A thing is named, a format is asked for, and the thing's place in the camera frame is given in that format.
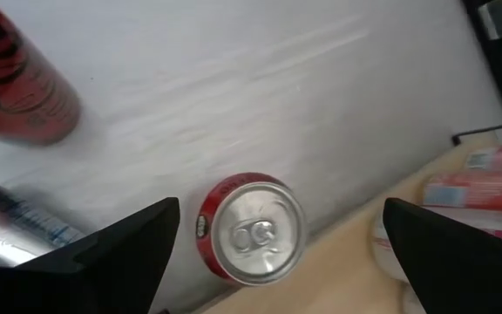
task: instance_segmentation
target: table surface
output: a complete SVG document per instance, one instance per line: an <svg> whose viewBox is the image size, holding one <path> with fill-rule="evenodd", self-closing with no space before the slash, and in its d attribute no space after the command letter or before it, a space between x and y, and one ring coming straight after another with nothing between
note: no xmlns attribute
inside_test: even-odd
<svg viewBox="0 0 502 314"><path fill-rule="evenodd" d="M0 142L0 183L82 229L165 196L182 222L153 308L226 285L193 233L206 191L272 174L312 230L502 123L454 0L0 0L76 88L78 129L54 147Z"/></svg>

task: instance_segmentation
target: red soda can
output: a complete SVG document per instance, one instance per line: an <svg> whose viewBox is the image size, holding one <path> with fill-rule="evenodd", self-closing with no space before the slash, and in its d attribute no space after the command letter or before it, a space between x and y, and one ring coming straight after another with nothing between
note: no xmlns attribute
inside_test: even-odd
<svg viewBox="0 0 502 314"><path fill-rule="evenodd" d="M468 156L469 169L502 170L502 147L479 149Z"/></svg>
<svg viewBox="0 0 502 314"><path fill-rule="evenodd" d="M424 206L502 210L502 171L436 174L424 187Z"/></svg>
<svg viewBox="0 0 502 314"><path fill-rule="evenodd" d="M302 207L286 185L266 174L236 174L218 183L203 202L197 247L217 276L264 285L296 266L305 229Z"/></svg>
<svg viewBox="0 0 502 314"><path fill-rule="evenodd" d="M0 136L51 144L72 131L79 114L69 84L0 11Z"/></svg>

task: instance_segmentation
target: can rim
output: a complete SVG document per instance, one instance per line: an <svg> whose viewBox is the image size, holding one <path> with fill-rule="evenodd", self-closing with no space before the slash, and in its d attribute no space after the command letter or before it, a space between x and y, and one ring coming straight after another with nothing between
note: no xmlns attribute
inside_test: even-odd
<svg viewBox="0 0 502 314"><path fill-rule="evenodd" d="M293 211L295 213L296 226L298 229L297 240L291 256L278 270L275 270L274 272L265 275L248 274L244 271L238 270L234 266L229 267L231 266L231 264L225 257L224 253L219 248L220 244L217 236L218 232L217 221L220 220L219 218L226 210L227 205L229 205L237 197L243 195L244 193L248 192L250 189L253 188L261 188L263 190L269 189L286 198L292 205ZM216 258L218 259L218 264L226 272L226 274L238 283L243 283L246 285L253 285L253 286L275 283L290 273L290 271L295 267L295 265L300 260L300 257L303 254L303 251L305 249L305 243L307 241L307 226L305 223L305 214L303 213L303 209L300 203L296 200L291 191L288 188L285 188L284 186L267 181L251 182L244 184L235 189L234 191L232 191L232 193L230 193L224 200L222 200L220 205L218 205L218 209L215 215L217 215L217 218L213 219L213 222L210 226L210 234L213 244L212 247L214 256L216 256Z"/></svg>

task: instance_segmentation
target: wooden surface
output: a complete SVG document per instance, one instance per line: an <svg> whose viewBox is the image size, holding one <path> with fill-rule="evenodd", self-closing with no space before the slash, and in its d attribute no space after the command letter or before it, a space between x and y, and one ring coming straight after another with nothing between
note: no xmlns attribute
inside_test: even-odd
<svg viewBox="0 0 502 314"><path fill-rule="evenodd" d="M204 314L401 313L401 284L386 276L371 255L373 215L390 196L417 202L419 188L430 174L458 170L470 151L495 145L491 134L474 135L469 142L426 165L320 237L288 278L266 287L241 289L201 311Z"/></svg>

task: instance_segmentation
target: soda can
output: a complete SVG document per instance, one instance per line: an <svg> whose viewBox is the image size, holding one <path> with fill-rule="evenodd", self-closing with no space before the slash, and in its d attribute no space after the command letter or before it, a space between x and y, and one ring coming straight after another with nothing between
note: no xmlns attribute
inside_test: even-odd
<svg viewBox="0 0 502 314"><path fill-rule="evenodd" d="M0 259L11 266L64 247L85 235L0 187ZM17 258L17 251L22 257Z"/></svg>
<svg viewBox="0 0 502 314"><path fill-rule="evenodd" d="M76 93L0 11L0 137L51 144L79 114Z"/></svg>
<svg viewBox="0 0 502 314"><path fill-rule="evenodd" d="M404 314L426 314L424 307L417 298L416 292L410 285L404 287L402 309Z"/></svg>
<svg viewBox="0 0 502 314"><path fill-rule="evenodd" d="M300 203L270 175L232 175L214 187L197 218L197 247L217 276L240 285L285 277L307 240Z"/></svg>
<svg viewBox="0 0 502 314"><path fill-rule="evenodd" d="M449 217L471 227L481 229L490 235L502 239L502 211L494 212L467 208L426 208L437 214ZM377 216L372 229L371 244L377 265L387 275L408 283L400 262L394 254L386 229L383 225L383 213Z"/></svg>
<svg viewBox="0 0 502 314"><path fill-rule="evenodd" d="M502 171L466 170L433 175L424 186L424 206L502 210Z"/></svg>
<svg viewBox="0 0 502 314"><path fill-rule="evenodd" d="M470 155L465 164L469 169L502 170L502 147L477 150Z"/></svg>

